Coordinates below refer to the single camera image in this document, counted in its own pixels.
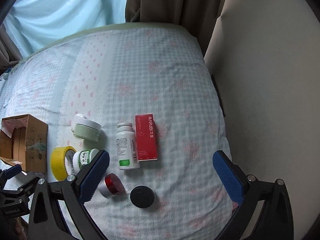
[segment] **white wall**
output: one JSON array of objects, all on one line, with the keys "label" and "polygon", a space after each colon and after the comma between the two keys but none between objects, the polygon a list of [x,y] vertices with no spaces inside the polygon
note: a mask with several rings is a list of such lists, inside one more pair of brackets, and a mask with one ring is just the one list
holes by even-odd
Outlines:
[{"label": "white wall", "polygon": [[233,162],[284,179],[295,239],[320,212],[320,24],[305,0],[226,0],[205,57]]}]

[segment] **blue gripper pad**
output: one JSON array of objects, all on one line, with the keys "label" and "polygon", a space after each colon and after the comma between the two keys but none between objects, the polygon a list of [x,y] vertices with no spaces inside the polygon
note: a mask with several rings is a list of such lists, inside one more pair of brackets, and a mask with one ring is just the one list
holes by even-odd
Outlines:
[{"label": "blue gripper pad", "polygon": [[110,157],[107,151],[103,151],[100,158],[88,172],[82,183],[79,185],[79,202],[84,204],[91,200],[97,189],[101,178],[109,167]]},{"label": "blue gripper pad", "polygon": [[215,152],[212,157],[213,167],[222,181],[229,197],[240,206],[244,200],[244,192],[241,182],[230,169],[226,161],[219,152]]}]

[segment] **black lid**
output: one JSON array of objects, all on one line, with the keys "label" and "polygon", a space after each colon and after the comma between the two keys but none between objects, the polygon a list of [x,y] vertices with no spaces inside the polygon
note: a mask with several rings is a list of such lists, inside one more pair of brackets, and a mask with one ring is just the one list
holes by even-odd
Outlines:
[{"label": "black lid", "polygon": [[154,191],[147,186],[137,186],[130,193],[130,200],[133,205],[139,208],[151,206],[156,199]]}]

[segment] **tape roll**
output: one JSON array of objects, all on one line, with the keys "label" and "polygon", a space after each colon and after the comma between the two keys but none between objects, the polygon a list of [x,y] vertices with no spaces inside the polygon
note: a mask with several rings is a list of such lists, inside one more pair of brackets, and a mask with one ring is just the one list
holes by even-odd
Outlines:
[{"label": "tape roll", "polygon": [[50,166],[57,180],[65,180],[68,175],[75,172],[72,163],[72,158],[75,153],[76,150],[71,146],[57,147],[52,151]]}]

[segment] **white bottle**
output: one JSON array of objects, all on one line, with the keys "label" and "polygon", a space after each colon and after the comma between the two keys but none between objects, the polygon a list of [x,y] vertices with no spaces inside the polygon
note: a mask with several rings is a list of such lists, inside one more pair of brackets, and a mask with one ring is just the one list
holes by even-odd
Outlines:
[{"label": "white bottle", "polygon": [[136,134],[132,123],[122,122],[117,124],[116,149],[118,166],[120,170],[133,170],[140,167],[137,159]]},{"label": "white bottle", "polygon": [[91,149],[91,150],[76,152],[72,158],[72,163],[74,167],[73,174],[77,175],[78,172],[81,170],[81,168],[84,165],[89,164],[93,160],[93,158],[97,155],[98,152],[99,152],[98,149]]}]

